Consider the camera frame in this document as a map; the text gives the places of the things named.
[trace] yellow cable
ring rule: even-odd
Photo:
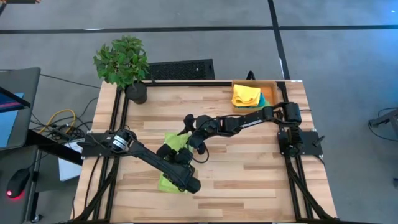
[[[73,121],[72,121],[70,127],[69,127],[69,128],[67,129],[67,131],[65,132],[65,133],[68,133],[68,132],[70,131],[70,129],[72,128],[72,126],[75,124],[75,121],[76,121],[76,114],[75,114],[75,112],[74,112],[73,110],[71,110],[71,109],[64,109],[64,110],[60,110],[60,111],[56,112],[53,116],[51,116],[51,118],[50,118],[49,121],[47,122],[46,126],[48,126],[49,124],[51,124],[52,120],[56,117],[56,115],[58,115],[58,114],[60,114],[60,113],[63,113],[63,112],[67,112],[67,111],[69,111],[69,112],[71,112],[71,113],[73,114]],[[47,127],[42,128],[42,129],[39,131],[39,134],[41,134],[46,128],[47,128]]]

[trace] gray floor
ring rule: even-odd
[[[398,24],[398,3],[393,0],[275,0],[275,8],[280,26]],[[266,0],[51,0],[10,5],[0,17],[0,29],[245,25],[272,25]],[[150,62],[212,58],[218,79],[244,78],[248,70],[258,79],[282,78],[272,31],[135,35],[143,40]],[[39,66],[43,74],[99,86],[92,56],[101,44],[120,36],[0,35],[0,68]],[[398,30],[282,32],[290,76],[304,80],[315,125],[326,135],[326,171],[343,220],[398,220],[398,190],[392,185],[398,177],[398,144],[373,136],[367,127],[379,109],[398,106],[397,38]],[[34,113],[42,122],[64,108],[82,113],[98,93],[41,77]],[[94,110],[95,103],[83,120],[92,120]],[[389,126],[375,131],[394,137]],[[45,163],[57,167],[56,158]],[[56,171],[47,175],[56,178]],[[74,181],[40,195],[39,212],[46,216],[41,223],[69,216]]]

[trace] wood plank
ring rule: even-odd
[[[286,81],[289,100],[309,109],[302,82]],[[116,87],[103,83],[93,130],[109,127]],[[129,104],[126,124],[152,151],[164,141],[165,132],[179,132],[185,115],[222,116],[232,114],[231,87],[149,87],[148,101]],[[117,128],[124,94],[119,105]],[[304,130],[314,128],[310,111],[302,112]],[[120,160],[111,222],[292,222],[294,211],[284,158],[279,154],[278,127],[263,123],[242,130],[231,138],[206,141],[210,152],[205,164],[192,162],[201,190],[192,194],[170,194],[157,190],[160,172],[140,159]],[[206,155],[194,153],[198,160]],[[335,216],[325,168],[313,156],[302,156],[308,189],[330,215]],[[95,158],[88,158],[76,192],[76,214],[83,210],[88,178]],[[98,163],[88,198],[94,196],[100,177]],[[105,211],[104,200],[100,214]],[[301,211],[305,211],[300,198]]]

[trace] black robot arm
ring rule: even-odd
[[[185,128],[181,133],[192,132],[188,144],[198,149],[199,154],[204,153],[204,140],[213,136],[231,137],[238,134],[242,129],[261,124],[263,122],[273,122],[282,127],[289,127],[292,133],[292,143],[297,153],[302,144],[299,125],[301,124],[300,108],[297,103],[278,103],[275,106],[266,106],[263,109],[249,113],[247,115],[231,115],[211,118],[201,115],[196,118],[196,127],[193,127],[195,118],[192,114],[184,119]]]
[[[194,194],[200,190],[200,181],[192,176],[195,168],[189,163],[167,161],[137,141],[131,144],[128,153],[162,171],[163,176],[178,187],[180,191],[187,190]]]

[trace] black plant pot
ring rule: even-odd
[[[147,87],[142,82],[134,83],[134,87],[132,85],[128,85],[124,89],[124,93],[127,98],[137,104],[143,104],[147,101]]]

